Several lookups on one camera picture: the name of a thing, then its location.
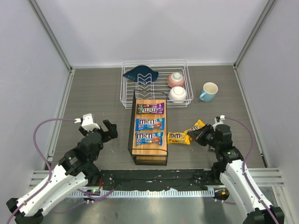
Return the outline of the purple brown candy bag lower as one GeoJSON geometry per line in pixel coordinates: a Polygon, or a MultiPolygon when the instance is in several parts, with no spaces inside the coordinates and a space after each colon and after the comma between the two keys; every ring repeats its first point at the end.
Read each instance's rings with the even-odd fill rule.
{"type": "Polygon", "coordinates": [[[209,146],[208,151],[209,152],[215,152],[215,148],[213,148],[212,146],[209,146]]]}

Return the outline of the pink patterned bowl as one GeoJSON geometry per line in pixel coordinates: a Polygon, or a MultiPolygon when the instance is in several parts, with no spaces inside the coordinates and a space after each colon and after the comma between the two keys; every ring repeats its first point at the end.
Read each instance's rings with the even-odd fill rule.
{"type": "Polygon", "coordinates": [[[171,88],[176,87],[176,86],[184,87],[185,78],[181,73],[175,72],[168,76],[167,84],[171,88]]]}

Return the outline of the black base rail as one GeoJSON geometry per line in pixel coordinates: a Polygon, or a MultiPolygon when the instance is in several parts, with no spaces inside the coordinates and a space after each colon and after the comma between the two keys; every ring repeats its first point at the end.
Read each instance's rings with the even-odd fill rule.
{"type": "Polygon", "coordinates": [[[209,169],[101,170],[104,190],[178,191],[206,190],[224,184],[209,169]]]}

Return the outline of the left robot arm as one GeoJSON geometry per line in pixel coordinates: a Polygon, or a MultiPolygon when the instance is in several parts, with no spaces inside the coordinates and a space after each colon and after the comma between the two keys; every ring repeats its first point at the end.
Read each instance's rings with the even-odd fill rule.
{"type": "Polygon", "coordinates": [[[117,125],[109,120],[103,123],[107,131],[94,122],[91,114],[71,119],[79,123],[83,139],[51,168],[45,162],[49,174],[33,190],[20,198],[10,198],[6,205],[11,212],[7,223],[13,219],[17,224],[40,224],[43,218],[73,191],[98,183],[101,171],[94,164],[104,143],[118,137],[117,125]]]}

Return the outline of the blue candy bag short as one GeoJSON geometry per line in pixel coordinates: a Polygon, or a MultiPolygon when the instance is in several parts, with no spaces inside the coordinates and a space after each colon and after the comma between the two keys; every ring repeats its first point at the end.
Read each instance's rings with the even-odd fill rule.
{"type": "Polygon", "coordinates": [[[163,132],[157,133],[135,133],[136,145],[152,144],[156,143],[158,145],[163,144],[163,132]]]}

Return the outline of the dark blue leaf plate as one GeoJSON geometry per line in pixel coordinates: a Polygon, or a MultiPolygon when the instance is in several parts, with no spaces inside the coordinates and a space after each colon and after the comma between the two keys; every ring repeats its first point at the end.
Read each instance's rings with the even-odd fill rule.
{"type": "Polygon", "coordinates": [[[138,65],[123,74],[123,77],[139,84],[148,84],[157,80],[159,73],[145,65],[138,65]]]}

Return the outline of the white bowl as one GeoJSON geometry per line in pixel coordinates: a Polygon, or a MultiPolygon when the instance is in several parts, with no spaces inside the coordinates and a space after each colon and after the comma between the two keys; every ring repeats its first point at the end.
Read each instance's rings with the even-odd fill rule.
{"type": "Polygon", "coordinates": [[[183,87],[175,86],[171,88],[168,97],[173,103],[183,103],[187,100],[187,93],[183,87]]]}

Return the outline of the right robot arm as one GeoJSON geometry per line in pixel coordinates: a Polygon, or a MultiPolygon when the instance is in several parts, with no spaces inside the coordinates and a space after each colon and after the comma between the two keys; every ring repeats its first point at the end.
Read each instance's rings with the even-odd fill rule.
{"type": "Polygon", "coordinates": [[[245,224],[283,224],[284,212],[275,207],[261,192],[248,172],[245,159],[233,145],[230,126],[218,124],[188,132],[188,135],[202,146],[214,148],[217,162],[212,171],[215,178],[228,189],[245,224]]]}

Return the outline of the yellow candy bag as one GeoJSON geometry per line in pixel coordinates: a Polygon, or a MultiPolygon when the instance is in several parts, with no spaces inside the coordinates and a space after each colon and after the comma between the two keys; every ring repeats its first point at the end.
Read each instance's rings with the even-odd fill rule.
{"type": "Polygon", "coordinates": [[[167,143],[168,144],[185,144],[185,145],[190,145],[191,140],[190,136],[187,135],[186,133],[182,132],[174,132],[171,133],[169,132],[167,135],[167,143]]]}
{"type": "Polygon", "coordinates": [[[205,123],[202,122],[200,119],[189,129],[185,130],[184,133],[188,134],[189,132],[196,131],[198,129],[201,129],[202,127],[205,126],[205,123]]]}

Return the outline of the blue candy bag long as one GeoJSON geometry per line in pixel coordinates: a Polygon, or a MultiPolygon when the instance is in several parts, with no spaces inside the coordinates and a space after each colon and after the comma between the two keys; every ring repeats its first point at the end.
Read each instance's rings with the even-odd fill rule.
{"type": "Polygon", "coordinates": [[[165,118],[160,119],[136,119],[135,131],[142,130],[154,130],[160,129],[164,130],[165,118]]]}

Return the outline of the light blue mug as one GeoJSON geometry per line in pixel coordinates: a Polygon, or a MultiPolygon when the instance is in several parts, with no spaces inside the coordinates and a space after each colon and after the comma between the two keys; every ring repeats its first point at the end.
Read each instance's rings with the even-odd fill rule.
{"type": "Polygon", "coordinates": [[[204,102],[210,102],[218,92],[218,86],[215,83],[208,82],[203,85],[203,90],[199,96],[200,100],[204,102]]]}

